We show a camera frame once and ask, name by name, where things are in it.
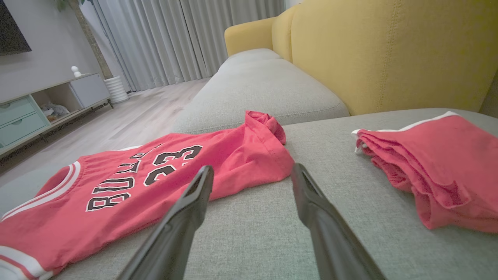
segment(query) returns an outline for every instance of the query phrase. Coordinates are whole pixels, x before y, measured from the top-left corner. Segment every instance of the sofa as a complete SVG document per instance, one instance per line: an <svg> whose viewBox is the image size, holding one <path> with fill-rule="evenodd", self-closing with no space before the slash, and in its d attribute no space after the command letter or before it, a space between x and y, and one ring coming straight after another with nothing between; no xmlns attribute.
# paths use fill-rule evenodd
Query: sofa
<svg viewBox="0 0 498 280"><path fill-rule="evenodd" d="M230 57L173 130L206 133L240 125L245 110L271 114L294 160L387 279L496 279L497 235L425 228L413 196L355 155L350 134L399 129L451 110L498 137L498 119L477 113L498 68L497 20L490 2L305 0L276 18L228 28ZM33 197L51 174L32 171L2 187L6 197L28 186L0 212ZM151 230L54 279L114 279ZM209 202L185 271L185 279L318 278L290 178Z"/></svg>

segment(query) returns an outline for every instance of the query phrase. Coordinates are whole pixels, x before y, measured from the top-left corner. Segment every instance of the tree trunk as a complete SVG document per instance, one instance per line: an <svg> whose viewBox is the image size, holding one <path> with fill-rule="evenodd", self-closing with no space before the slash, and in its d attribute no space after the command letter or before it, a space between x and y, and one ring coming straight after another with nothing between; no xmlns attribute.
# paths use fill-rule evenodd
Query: tree trunk
<svg viewBox="0 0 498 280"><path fill-rule="evenodd" d="M100 51L99 45L97 44L97 41L95 41L95 37L93 36L92 30L90 29L90 26L88 25L87 20L85 19L85 16L81 12L80 9L80 3L79 0L68 0L69 6L74 11L74 14L76 15L76 18L78 19L81 29L83 29L83 32L88 40L88 43L90 44L90 47L92 48L92 51L95 54L95 57L97 58L97 61L99 62L100 70L102 70L102 74L104 75L104 79L110 79L113 77L113 74L111 73L111 70L109 69L109 65L107 65L106 59L102 55L102 52Z"/></svg>

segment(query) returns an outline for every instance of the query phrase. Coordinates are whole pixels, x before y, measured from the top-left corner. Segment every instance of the red basketball jersey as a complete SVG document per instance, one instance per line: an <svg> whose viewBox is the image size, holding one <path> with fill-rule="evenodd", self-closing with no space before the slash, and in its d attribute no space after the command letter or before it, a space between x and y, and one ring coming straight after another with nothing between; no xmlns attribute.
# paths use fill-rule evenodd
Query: red basketball jersey
<svg viewBox="0 0 498 280"><path fill-rule="evenodd" d="M215 171L210 200L280 181L294 163L283 144L273 117L246 112L236 129L83 156L2 217L0 279L48 279L158 222L204 165Z"/></svg>

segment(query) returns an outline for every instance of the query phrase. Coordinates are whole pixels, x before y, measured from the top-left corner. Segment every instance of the gray cabinet door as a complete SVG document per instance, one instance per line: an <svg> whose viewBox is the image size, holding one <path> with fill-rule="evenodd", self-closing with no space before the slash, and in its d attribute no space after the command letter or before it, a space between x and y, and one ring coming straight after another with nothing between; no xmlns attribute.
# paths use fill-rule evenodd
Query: gray cabinet door
<svg viewBox="0 0 498 280"><path fill-rule="evenodd" d="M100 74L94 74L71 81L71 88L76 97L80 100L83 108L89 107L98 101L110 97L104 81L100 78Z"/></svg>

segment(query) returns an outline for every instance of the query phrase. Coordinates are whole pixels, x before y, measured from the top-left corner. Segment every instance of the cabinet top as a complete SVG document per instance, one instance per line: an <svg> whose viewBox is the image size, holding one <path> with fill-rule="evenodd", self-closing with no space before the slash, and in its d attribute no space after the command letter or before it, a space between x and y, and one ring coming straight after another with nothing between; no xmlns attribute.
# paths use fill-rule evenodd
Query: cabinet top
<svg viewBox="0 0 498 280"><path fill-rule="evenodd" d="M56 87L58 85L62 85L62 84L67 84L67 83L70 83L74 80L78 80L78 79L81 79L81 78L85 78L85 77L88 77L88 76L92 76L92 75L95 75L95 74L98 74L98 73L87 73L87 74L83 74L79 77L74 77L72 79L69 79L69 80L66 80L66 81L62 81L60 83L57 83L57 84L53 84L53 85L50 85L48 87L44 87L44 88L41 88L41 89L37 89L37 90L34 90L32 92L28 92L28 93L24 93L24 94L21 94L21 95L18 95L18 96L15 96L15 97L12 97L12 98L9 98L9 99L5 99L5 100L0 100L0 105L3 104L3 103L9 103L13 100L16 100L16 99L19 99L19 98L22 98L22 97L25 97L26 95L30 95L30 94L33 94L35 92L39 92L39 91L42 91L42 90L46 90L46 89L49 89L49 88L53 88L53 87Z"/></svg>

